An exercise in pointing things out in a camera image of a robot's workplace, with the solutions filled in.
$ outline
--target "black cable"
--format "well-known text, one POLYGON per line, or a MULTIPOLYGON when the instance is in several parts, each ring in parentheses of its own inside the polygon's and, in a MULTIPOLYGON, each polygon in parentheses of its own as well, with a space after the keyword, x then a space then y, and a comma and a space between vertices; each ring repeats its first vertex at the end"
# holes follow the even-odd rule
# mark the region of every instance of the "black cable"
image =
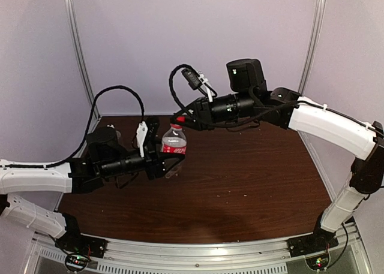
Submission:
POLYGON ((253 99, 253 101, 256 103, 257 106, 259 107, 264 107, 264 104, 260 101, 260 99, 258 99, 258 97, 253 93, 253 90, 256 88, 255 85, 251 86, 249 89, 248 89, 248 94, 250 95, 250 97, 253 99))
POLYGON ((213 89, 211 87, 211 85, 208 85, 208 84, 204 84, 210 91, 212 91, 214 94, 212 95, 212 97, 217 97, 217 92, 215 91, 215 89, 213 89))
POLYGON ((136 140, 136 133, 135 133, 134 136, 132 137, 132 140, 131 140, 131 146, 132 146, 133 149, 138 149, 138 147, 135 146, 135 144, 134 144, 135 140, 136 140))
MULTIPOLYGON (((95 96, 95 99, 94 99, 94 102, 92 103, 92 107, 91 107, 91 112, 89 114, 89 118, 88 118, 88 122, 86 124, 86 128, 85 128, 85 132, 84 132, 84 136, 83 136, 83 139, 79 145, 79 147, 68 157, 66 157, 66 159, 63 159, 63 160, 60 160, 58 162, 55 162, 55 163, 51 163, 51 164, 47 164, 45 165, 45 168, 53 168, 53 167, 56 167, 56 166, 59 166, 61 164, 64 164, 66 163, 69 159, 73 158, 76 153, 78 153, 78 151, 81 150, 81 148, 83 147, 85 141, 86 141, 86 136, 88 135, 88 131, 89 131, 89 128, 91 127, 91 122, 92 122, 92 117, 94 115, 94 112, 95 112, 95 108, 96 108, 96 102, 97 100, 99 99, 100 96, 102 96, 102 94, 108 92, 108 91, 112 91, 112 90, 115 90, 115 89, 121 89, 121 90, 125 90, 125 91, 128 91, 129 93, 131 93, 136 99, 137 101, 139 102, 140 104, 140 109, 141 109, 141 122, 144 121, 144 104, 143 104, 143 101, 141 100, 139 94, 137 94, 135 91, 133 91, 131 88, 129 87, 126 87, 124 85, 116 85, 116 86, 110 86, 110 87, 107 87, 105 89, 103 89, 102 91, 100 91, 98 94, 96 94, 95 96)), ((9 164, 9 165, 5 165, 5 167, 8 167, 8 168, 44 168, 44 165, 30 165, 30 164, 27 164, 27 165, 24 165, 24 164, 9 164)))
POLYGON ((55 243, 55 246, 57 248, 59 248, 61 250, 61 252, 63 252, 66 256, 65 256, 65 260, 64 260, 64 266, 65 268, 67 268, 67 270, 71 271, 71 272, 81 272, 82 270, 84 270, 87 265, 89 264, 89 262, 91 262, 91 259, 89 257, 85 257, 84 255, 80 254, 80 253, 68 253, 66 250, 64 250, 56 241, 55 238, 53 238, 51 235, 49 235, 49 237, 53 240, 53 242, 55 243), (73 267, 73 266, 70 266, 68 265, 69 262, 72 263, 72 259, 75 259, 77 260, 78 257, 80 257, 82 259, 83 262, 86 263, 86 265, 83 265, 81 268, 76 268, 76 267, 73 267))
POLYGON ((208 97, 208 93, 206 93, 201 86, 197 88, 198 91, 200 91, 201 94, 203 94, 205 97, 208 97))
MULTIPOLYGON (((182 68, 188 68, 191 71, 194 71, 195 73, 197 73, 197 71, 195 69, 193 69, 193 67, 191 65, 188 65, 188 64, 178 65, 174 70, 172 70, 172 72, 170 73, 170 76, 169 76, 169 89, 170 89, 171 95, 172 95, 173 99, 175 100, 176 104, 180 107, 180 109, 183 110, 190 118, 194 119, 197 122, 200 122, 201 124, 205 124, 207 126, 212 126, 212 127, 217 127, 217 128, 234 128, 234 127, 239 127, 239 126, 248 124, 248 123, 250 123, 250 122, 252 122, 254 120, 259 120, 259 118, 261 118, 262 116, 264 116, 264 115, 266 115, 266 114, 268 114, 270 112, 278 111, 278 110, 281 110, 281 109, 284 109, 284 108, 287 108, 287 107, 292 107, 292 106, 296 107, 296 106, 300 105, 300 103, 304 103, 304 104, 307 104, 309 106, 312 106, 312 107, 315 107, 315 108, 318 108, 318 109, 323 109, 323 106, 320 106, 320 105, 317 105, 317 104, 314 104, 314 103, 310 103, 310 102, 305 101, 305 100, 294 100, 294 101, 290 101, 288 103, 281 104, 279 106, 275 106, 273 108, 267 109, 264 112, 259 113, 258 115, 252 116, 249 119, 243 120, 241 122, 234 123, 232 125, 209 123, 209 122, 204 121, 203 119, 195 116, 194 114, 190 113, 188 111, 188 109, 186 108, 186 106, 184 106, 183 103, 181 103, 181 101, 177 97, 177 94, 176 94, 175 89, 173 87, 173 78, 176 75, 177 71, 179 71, 182 68)), ((250 88, 249 89, 250 90, 249 91, 250 96, 255 101, 255 103, 258 103, 258 101, 260 101, 260 100, 253 94, 253 89, 254 88, 250 88)), ((349 120, 359 124, 362 127, 367 127, 366 124, 364 124, 363 122, 358 121, 357 119, 355 119, 355 118, 353 118, 351 116, 345 115, 344 113, 338 112, 338 111, 330 109, 330 108, 327 108, 326 111, 329 111, 329 112, 335 113, 336 115, 340 115, 340 116, 342 116, 344 118, 347 118, 347 119, 349 119, 349 120)), ((369 130, 371 130, 371 131, 374 131, 378 136, 384 137, 384 135, 381 132, 379 132, 378 130, 376 130, 375 128, 373 128, 373 127, 367 127, 367 128, 369 130)))
MULTIPOLYGON (((324 106, 322 106, 322 105, 317 105, 317 104, 314 104, 314 103, 310 103, 310 102, 305 101, 305 100, 300 100, 299 103, 304 103, 304 104, 307 104, 307 105, 309 105, 309 106, 312 106, 312 107, 315 107, 315 108, 318 108, 318 109, 324 109, 324 106)), ((360 126, 367 127, 366 124, 364 124, 363 122, 358 121, 357 119, 355 119, 355 118, 353 118, 353 117, 351 117, 351 116, 348 116, 348 115, 346 115, 346 114, 344 114, 344 113, 341 113, 341 112, 339 112, 339 111, 336 111, 336 110, 334 110, 334 109, 330 109, 330 108, 326 108, 325 110, 326 110, 326 111, 329 111, 329 112, 332 112, 332 113, 335 113, 335 114, 337 114, 337 115, 340 115, 340 116, 342 116, 342 117, 344 117, 344 118, 347 118, 347 119, 353 121, 354 123, 359 124, 360 126)), ((383 134, 380 133, 380 132, 379 132, 378 130, 376 130, 375 128, 373 128, 373 127, 368 127, 368 129, 371 130, 371 131, 374 131, 376 134, 378 134, 379 136, 383 137, 383 134)))
POLYGON ((260 122, 259 122, 259 121, 255 120, 255 121, 253 121, 253 122, 254 122, 256 125, 249 125, 249 126, 246 126, 246 127, 242 127, 242 128, 240 128, 240 129, 235 129, 235 130, 233 130, 233 129, 231 129, 231 128, 226 128, 226 130, 227 130, 228 132, 231 132, 231 133, 236 133, 236 132, 247 131, 247 130, 251 130, 251 129, 255 129, 255 128, 260 127, 260 122))
POLYGON ((119 185, 119 180, 118 178, 116 177, 115 178, 115 186, 117 189, 123 189, 125 188, 128 184, 132 183, 139 175, 139 172, 136 172, 135 174, 133 174, 133 177, 131 179, 129 179, 128 181, 126 181, 126 183, 123 183, 122 185, 119 185))
POLYGON ((340 255, 337 257, 337 259, 331 264, 329 265, 326 269, 328 270, 329 268, 333 267, 341 258, 341 256, 343 256, 344 252, 346 251, 347 249, 347 246, 348 246, 348 240, 349 240, 349 236, 348 236, 348 231, 347 231, 347 228, 345 227, 344 224, 342 224, 341 226, 343 226, 344 228, 344 231, 346 233, 346 244, 344 245, 344 248, 342 250, 342 252, 340 253, 340 255))
POLYGON ((188 65, 188 64, 178 65, 174 70, 172 70, 172 72, 170 73, 170 76, 169 76, 169 89, 170 89, 170 93, 171 93, 171 95, 173 97, 173 100, 175 100, 175 103, 180 107, 180 109, 183 110, 185 112, 185 114, 187 114, 190 118, 194 119, 197 122, 200 122, 201 124, 205 124, 205 125, 216 127, 216 128, 235 128, 235 127, 239 127, 239 126, 243 126, 245 124, 248 124, 248 123, 250 123, 250 122, 252 122, 254 120, 258 120, 258 118, 261 118, 262 116, 266 115, 269 112, 273 112, 273 111, 277 111, 277 110, 280 110, 280 109, 283 109, 283 108, 295 106, 298 103, 297 101, 291 101, 289 103, 281 104, 279 106, 267 109, 267 110, 265 110, 264 112, 261 112, 258 115, 255 115, 255 116, 250 117, 250 118, 248 118, 246 120, 243 120, 241 122, 237 122, 237 123, 234 123, 234 124, 231 124, 231 125, 210 123, 210 122, 204 121, 200 117, 190 113, 189 110, 186 108, 186 106, 184 106, 183 103, 181 103, 180 99, 178 98, 178 96, 176 94, 175 88, 173 87, 173 78, 176 75, 176 73, 180 69, 183 69, 183 68, 188 68, 189 70, 194 71, 195 73, 197 73, 196 70, 193 69, 193 67, 191 65, 188 65))

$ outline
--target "camera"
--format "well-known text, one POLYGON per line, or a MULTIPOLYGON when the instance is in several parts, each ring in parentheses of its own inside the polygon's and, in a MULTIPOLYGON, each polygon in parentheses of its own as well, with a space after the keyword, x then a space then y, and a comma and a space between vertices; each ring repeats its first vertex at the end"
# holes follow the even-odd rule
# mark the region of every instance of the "camera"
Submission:
POLYGON ((258 98, 267 93, 262 64, 258 59, 239 59, 227 63, 230 88, 237 93, 253 91, 258 98))

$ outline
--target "white robotic arm segment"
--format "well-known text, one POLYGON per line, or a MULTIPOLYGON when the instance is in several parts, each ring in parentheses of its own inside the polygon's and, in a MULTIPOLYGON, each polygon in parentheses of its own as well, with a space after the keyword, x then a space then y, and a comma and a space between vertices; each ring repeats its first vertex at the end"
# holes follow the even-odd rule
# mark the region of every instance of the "white robotic arm segment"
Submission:
POLYGON ((361 201, 368 197, 368 194, 362 194, 349 186, 349 180, 323 213, 320 226, 325 231, 335 233, 344 221, 352 217, 361 201))
POLYGON ((53 168, 9 168, 6 165, 46 165, 47 163, 19 163, 0 159, 0 195, 21 191, 72 192, 70 163, 53 168))
POLYGON ((51 212, 37 206, 14 194, 8 194, 6 207, 1 213, 1 218, 10 220, 31 227, 42 233, 47 233, 54 238, 60 238, 66 232, 66 222, 61 213, 51 212))
MULTIPOLYGON (((298 101, 300 100, 320 105, 307 97, 300 97, 298 101)), ((306 104, 300 104, 300 107, 293 110, 289 128, 320 137, 363 160, 367 159, 375 146, 374 131, 326 109, 322 110, 306 104)))

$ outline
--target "red bottle label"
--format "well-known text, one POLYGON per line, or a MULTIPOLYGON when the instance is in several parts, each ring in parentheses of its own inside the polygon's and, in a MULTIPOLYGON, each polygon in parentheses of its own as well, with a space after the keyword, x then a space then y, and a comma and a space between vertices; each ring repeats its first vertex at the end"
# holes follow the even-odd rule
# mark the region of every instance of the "red bottle label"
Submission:
POLYGON ((187 150, 186 146, 184 146, 184 147, 172 147, 172 146, 168 146, 168 145, 163 146, 163 152, 165 152, 165 153, 178 153, 178 154, 184 154, 185 155, 186 150, 187 150))

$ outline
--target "robotic arm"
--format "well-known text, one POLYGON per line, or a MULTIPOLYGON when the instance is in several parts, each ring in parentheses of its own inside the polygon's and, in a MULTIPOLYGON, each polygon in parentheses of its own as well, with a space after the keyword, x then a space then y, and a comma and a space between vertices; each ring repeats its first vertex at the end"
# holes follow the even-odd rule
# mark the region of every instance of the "robotic arm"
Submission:
POLYGON ((102 257, 105 240, 81 235, 75 217, 48 211, 13 193, 89 193, 110 179, 116 179, 118 186, 118 176, 140 171, 145 171, 150 180, 163 177, 184 155, 160 152, 161 141, 156 138, 159 125, 155 117, 142 122, 136 136, 139 148, 132 150, 118 143, 114 128, 98 128, 86 136, 88 150, 84 158, 68 159, 54 167, 48 163, 32 165, 0 159, 0 217, 49 234, 67 251, 86 255, 91 249, 92 256, 102 257))
MULTIPOLYGON (((378 122, 369 124, 357 121, 329 109, 326 104, 317 104, 290 89, 277 88, 268 91, 260 61, 257 59, 241 59, 227 64, 230 86, 237 92, 236 94, 213 97, 211 100, 206 95, 184 106, 173 89, 173 77, 180 69, 183 69, 183 76, 192 89, 199 89, 203 84, 201 74, 189 65, 180 65, 172 71, 170 90, 175 102, 181 108, 171 118, 174 124, 202 131, 217 127, 238 127, 252 121, 265 121, 284 129, 303 131, 320 137, 356 156, 345 186, 331 205, 320 214, 313 234, 288 241, 293 257, 337 246, 335 232, 344 221, 352 217, 361 201, 378 191, 382 185, 384 175, 382 125, 378 122), (184 123, 176 120, 180 115, 186 115, 184 123)), ((312 266, 313 270, 323 270, 327 265, 326 261, 312 266)))

